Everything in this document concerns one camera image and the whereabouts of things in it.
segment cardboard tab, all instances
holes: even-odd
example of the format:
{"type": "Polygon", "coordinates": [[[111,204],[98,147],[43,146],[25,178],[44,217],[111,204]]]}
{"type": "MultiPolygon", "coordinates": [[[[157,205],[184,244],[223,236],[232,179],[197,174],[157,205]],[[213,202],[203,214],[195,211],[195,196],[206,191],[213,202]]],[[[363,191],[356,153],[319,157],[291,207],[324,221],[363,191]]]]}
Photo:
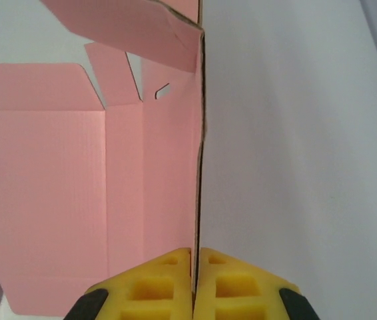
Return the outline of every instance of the cardboard tab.
{"type": "Polygon", "coordinates": [[[0,64],[0,110],[103,110],[76,63],[0,64]]]}
{"type": "Polygon", "coordinates": [[[85,49],[107,107],[140,102],[133,72],[124,51],[100,43],[89,43],[85,49]]]}
{"type": "Polygon", "coordinates": [[[160,1],[42,2],[73,33],[180,70],[195,70],[202,29],[160,1]]]}

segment box flap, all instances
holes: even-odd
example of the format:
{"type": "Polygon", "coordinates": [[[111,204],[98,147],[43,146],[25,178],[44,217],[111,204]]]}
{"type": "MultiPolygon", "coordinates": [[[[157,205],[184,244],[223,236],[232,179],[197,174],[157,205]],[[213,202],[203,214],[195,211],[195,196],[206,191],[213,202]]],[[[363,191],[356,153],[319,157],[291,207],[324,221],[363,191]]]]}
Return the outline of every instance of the box flap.
{"type": "Polygon", "coordinates": [[[73,33],[163,65],[195,70],[202,29],[160,1],[42,2],[73,33]]]}
{"type": "Polygon", "coordinates": [[[103,106],[76,63],[4,63],[0,110],[100,111],[103,106]]]}
{"type": "Polygon", "coordinates": [[[133,72],[124,51],[101,43],[85,45],[106,107],[141,102],[133,72]]]}

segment white background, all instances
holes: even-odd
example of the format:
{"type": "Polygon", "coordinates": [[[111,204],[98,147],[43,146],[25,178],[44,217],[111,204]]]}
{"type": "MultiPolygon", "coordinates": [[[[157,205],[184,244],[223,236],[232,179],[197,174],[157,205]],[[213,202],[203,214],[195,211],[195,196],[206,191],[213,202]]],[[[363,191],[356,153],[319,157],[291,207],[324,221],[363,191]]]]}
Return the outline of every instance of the white background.
{"type": "MultiPolygon", "coordinates": [[[[322,320],[377,319],[377,52],[360,3],[204,0],[204,26],[202,245],[295,282],[322,320]]],[[[91,75],[85,42],[37,1],[0,0],[0,62],[91,75]]],[[[6,300],[0,318],[17,318],[6,300]]]]}

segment yellow foam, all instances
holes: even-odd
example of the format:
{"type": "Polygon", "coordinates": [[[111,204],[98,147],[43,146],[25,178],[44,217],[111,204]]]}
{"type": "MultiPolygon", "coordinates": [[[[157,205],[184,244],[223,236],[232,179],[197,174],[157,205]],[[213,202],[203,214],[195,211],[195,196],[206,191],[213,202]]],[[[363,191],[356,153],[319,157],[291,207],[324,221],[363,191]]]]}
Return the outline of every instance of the yellow foam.
{"type": "Polygon", "coordinates": [[[191,320],[190,249],[178,249],[98,283],[109,296],[96,320],[191,320]]]}
{"type": "Polygon", "coordinates": [[[218,251],[200,250],[194,320],[289,320],[279,289],[297,286],[218,251]]]}

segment pink cardboard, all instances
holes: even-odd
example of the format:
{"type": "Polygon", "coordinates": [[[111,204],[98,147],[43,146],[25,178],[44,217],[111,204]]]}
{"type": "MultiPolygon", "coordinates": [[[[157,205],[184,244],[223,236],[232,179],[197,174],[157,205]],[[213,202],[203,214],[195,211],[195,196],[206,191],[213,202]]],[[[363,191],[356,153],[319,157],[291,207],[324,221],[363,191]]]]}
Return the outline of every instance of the pink cardboard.
{"type": "Polygon", "coordinates": [[[113,45],[86,46],[107,110],[79,65],[0,65],[0,284],[14,312],[63,316],[94,283],[195,246],[202,30],[153,0],[44,2],[113,45]],[[122,50],[149,59],[144,101],[122,50]]]}

